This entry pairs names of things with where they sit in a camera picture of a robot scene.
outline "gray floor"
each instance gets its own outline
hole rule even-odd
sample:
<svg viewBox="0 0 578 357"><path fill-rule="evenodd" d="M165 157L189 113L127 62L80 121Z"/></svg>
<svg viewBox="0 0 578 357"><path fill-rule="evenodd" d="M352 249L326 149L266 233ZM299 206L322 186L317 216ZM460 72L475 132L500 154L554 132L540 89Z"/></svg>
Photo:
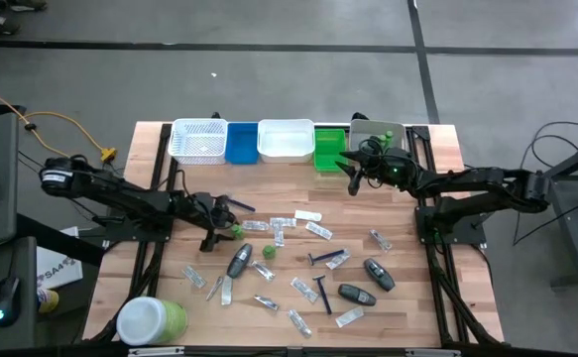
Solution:
<svg viewBox="0 0 578 357"><path fill-rule="evenodd" d="M578 48L578 0L418 0L417 6L428 46ZM403 0L55 0L46 13L19 19L25 25L20 40L413 44ZM539 126L578 121L578 57L428 61L441 123L457 126L470 165L516 167ZM340 122L362 111L374 119L427 123L416 55L0 49L0 95L29 111L78 118L102 144L119 149L117 167L139 120L220 111L230 120ZM96 151L69 123L37 122L50 143L95 160ZM578 128L548 132L578 145ZM25 132L21 149L39 161L50 155ZM542 140L537 149L552 163L572 153L556 141ZM526 167L543 169L531 157ZM24 167L19 209L57 228L92 226L65 200L42 194ZM520 232L551 217L525 216ZM548 287L551 279L573 273L558 226L512 248L515 219L501 212L485 224L506 339L578 352L578 289L556 294ZM77 324L75 313L67 325ZM67 341L72 333L48 339Z"/></svg>

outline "wooden tabletop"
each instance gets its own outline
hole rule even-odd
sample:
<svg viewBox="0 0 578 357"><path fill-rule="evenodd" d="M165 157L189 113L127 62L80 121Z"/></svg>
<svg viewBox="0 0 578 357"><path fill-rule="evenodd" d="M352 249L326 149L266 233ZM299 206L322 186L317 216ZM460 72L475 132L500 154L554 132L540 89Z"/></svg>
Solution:
<svg viewBox="0 0 578 357"><path fill-rule="evenodd" d="M125 169L128 181L149 187L159 143L161 122L137 123ZM451 125L429 126L435 163L439 172L462 170L463 162ZM167 176L164 165L163 178ZM370 188L362 182L359 194L348 195L348 178L342 174L319 174L313 164L258 164L255 166L185 167L186 184L191 192L230 193L237 200L254 206L255 214L235 211L240 221L269 221L270 217L293 217L296 209L320 212L320 224L333 232L330 241L304 229L285 229L286 246L268 261L276 278L268 283L248 268L233 284L233 302L222 306L220 290L210 301L205 297L242 241L220 242L210 253L198 251L205 232L177 221L173 239L167 244L161 267L157 298L180 303L187 311L185 334L176 345L264 345L327 347L431 347L439 345L427 260L414 232L413 209L416 200L389 187ZM180 179L176 181L180 188ZM370 238L376 229L393 244L384 253ZM253 260L264 261L262 249L273 245L273 233L246 232L245 242L254 247ZM351 258L336 270L324 264L310 267L306 255L313 256L348 248ZM96 334L113 316L130 287L137 244L121 243L103 258L84 337ZM479 253L469 246L454 246L454 260L461 295L481 323L496 338L502 330L490 277ZM393 276L397 286L386 293L370 280L363 268L366 258L375 258ZM183 278L182 270L191 265L206 281L197 289ZM323 280L333 310L327 315L321 297L310 303L290 282L298 277L316 292L312 277ZM335 318L357 305L337 294L339 284L362 288L377 298L377 304L364 307L365 315L339 328ZM253 295L271 298L280 305L277 312L264 307ZM452 336L456 335L454 315L448 298L447 317ZM302 337L291 323L287 311L296 309L312 330Z"/></svg>

